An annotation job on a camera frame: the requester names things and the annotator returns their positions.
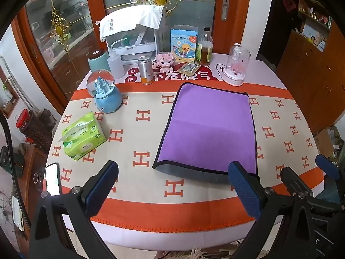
orange h pattern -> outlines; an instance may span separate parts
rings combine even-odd
[[[122,137],[117,137],[117,134],[118,133],[123,134],[124,133],[123,129],[122,130],[110,130],[110,134],[112,134],[112,133],[115,133],[114,137],[109,136],[109,141],[120,141],[120,142],[122,142]]]
[[[97,120],[103,121],[103,115],[104,115],[103,112],[95,112],[94,115],[96,116]]]
[[[296,119],[296,120],[300,120],[300,119],[301,119],[301,118],[298,116],[298,113],[297,113],[297,112],[292,112],[292,114],[295,115],[295,119]]]
[[[274,137],[274,133],[270,133],[270,131],[272,131],[271,127],[262,127],[262,130],[267,131],[267,133],[265,133],[266,138],[270,136]]]
[[[94,162],[94,158],[90,158],[91,154],[96,154],[96,149],[91,150],[88,154],[87,154],[87,158],[84,156],[83,157],[83,162],[87,161],[87,162]]]
[[[89,105],[90,103],[91,103],[91,101],[84,101],[81,108],[89,108],[90,107],[90,105]]]
[[[145,113],[150,114],[151,111],[150,110],[148,110],[148,111],[139,111],[139,110],[137,110],[137,115],[141,114],[141,117],[137,117],[136,121],[139,121],[139,120],[148,120],[149,121],[150,120],[150,116],[145,117]]]
[[[279,170],[279,174],[277,173],[277,179],[279,179],[280,178],[280,174],[282,173],[282,169],[285,167],[285,165],[284,164],[282,164],[282,165],[279,165],[279,166],[277,166],[276,165],[276,171],[278,171]]]
[[[55,150],[55,153],[54,153],[54,151],[53,151],[53,153],[51,154],[51,156],[60,156],[60,153],[58,153],[58,151],[60,151],[61,150],[61,146],[60,147],[56,147],[56,146],[54,146],[54,150]]]
[[[249,97],[249,104],[250,105],[259,105],[255,97]]]
[[[167,197],[167,196],[179,195],[179,196],[183,197],[183,190],[181,190],[180,192],[177,192],[176,191],[176,185],[183,186],[184,183],[185,183],[184,179],[182,179],[181,181],[169,181],[169,180],[166,180],[165,181],[165,186],[172,185],[173,186],[173,191],[172,192],[164,191],[164,196]]]
[[[296,130],[296,126],[290,126],[290,128],[293,130],[293,135],[298,134],[298,131]]]
[[[278,116],[278,112],[277,111],[270,111],[271,114],[273,114],[274,116],[272,116],[272,118],[275,120],[275,119],[279,119],[280,120],[280,117]]]
[[[291,151],[294,152],[294,149],[290,147],[292,145],[291,141],[290,142],[284,142],[284,144],[285,144],[285,147],[286,146],[288,147],[288,149],[286,149],[287,152],[291,152]]]
[[[281,100],[275,100],[279,107],[285,107]]]
[[[162,100],[162,104],[173,103],[174,101],[173,100],[170,101],[170,99],[174,99],[174,98],[175,98],[174,95],[167,95],[167,96],[162,95],[162,99],[167,99],[167,101]]]
[[[128,96],[122,97],[122,104],[127,105]]]
[[[136,166],[136,165],[145,165],[146,167],[149,167],[150,166],[150,162],[147,161],[147,162],[143,162],[143,157],[146,156],[146,157],[150,157],[150,152],[146,152],[146,153],[137,153],[136,151],[134,151],[134,157],[136,156],[140,156],[140,161],[139,162],[136,162],[136,161],[133,161],[133,166]]]
[[[65,181],[67,181],[67,182],[69,182],[70,181],[70,178],[68,177],[67,178],[67,174],[71,174],[72,173],[72,170],[70,169],[70,170],[67,170],[67,169],[65,169],[65,168],[63,168],[63,172],[65,172],[65,176],[62,176],[61,175],[61,177],[60,177],[60,180],[65,180]]]
[[[116,193],[116,186],[114,186],[114,187],[111,189],[111,191],[112,191],[113,193]]]
[[[72,115],[65,115],[65,120],[62,121],[62,123],[69,123],[69,118],[71,118]]]
[[[259,155],[259,154],[258,154],[258,150],[262,151],[262,150],[261,150],[261,146],[256,147],[256,157],[257,157],[257,158],[262,158],[262,159],[263,159],[263,154]]]
[[[304,157],[304,158],[302,158],[302,161],[304,162],[304,164],[303,164],[303,168],[305,168],[306,166],[309,166],[309,163],[308,163],[308,157]]]
[[[308,143],[308,148],[313,147],[310,138],[306,139],[305,141]]]

metal canister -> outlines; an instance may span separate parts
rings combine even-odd
[[[154,80],[152,61],[148,56],[138,58],[139,73],[142,84],[152,84]]]

round table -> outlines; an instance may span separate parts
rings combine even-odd
[[[127,74],[117,80],[123,104],[111,114],[96,108],[86,90],[87,76],[72,96],[56,130],[47,165],[59,163],[63,193],[67,193],[74,186],[83,186],[107,160],[118,163],[118,180],[99,214],[91,218],[105,242],[144,250],[190,250],[242,239],[252,226],[254,219],[246,214],[230,185],[183,179],[152,168],[176,92],[186,81],[249,94],[263,187],[287,194],[280,171],[290,166],[315,194],[323,190],[313,135],[289,91],[258,60],[250,61],[242,86],[230,86],[219,76],[226,60],[227,55],[214,54],[210,66],[192,77],[175,71],[157,73],[151,85],[138,82],[135,65],[125,67]],[[64,128],[90,111],[108,140],[74,161],[58,141]],[[73,230],[68,216],[64,215],[64,220]]]

phone screen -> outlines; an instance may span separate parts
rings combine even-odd
[[[47,191],[52,196],[60,195],[59,174],[60,169],[57,163],[48,165],[45,168],[45,181],[47,183]]]

pink figurine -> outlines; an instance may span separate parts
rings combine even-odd
[[[173,72],[174,69],[171,67],[174,63],[174,56],[171,52],[167,54],[160,53],[157,55],[156,60],[158,61],[158,64],[162,66],[160,69],[160,72]]]

